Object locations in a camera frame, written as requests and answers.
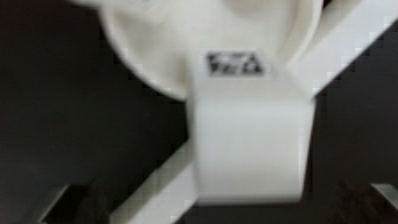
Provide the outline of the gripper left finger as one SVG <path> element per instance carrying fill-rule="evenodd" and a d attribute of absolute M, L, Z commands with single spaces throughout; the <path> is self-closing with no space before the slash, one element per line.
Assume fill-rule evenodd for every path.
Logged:
<path fill-rule="evenodd" d="M 106 195 L 99 182 L 69 185 L 62 189 L 37 224 L 110 224 Z"/>

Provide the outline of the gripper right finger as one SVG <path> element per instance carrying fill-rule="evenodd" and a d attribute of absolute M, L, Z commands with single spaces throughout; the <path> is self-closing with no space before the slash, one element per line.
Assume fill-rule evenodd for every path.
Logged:
<path fill-rule="evenodd" d="M 371 186 L 339 182 L 330 224 L 398 224 L 398 209 Z"/>

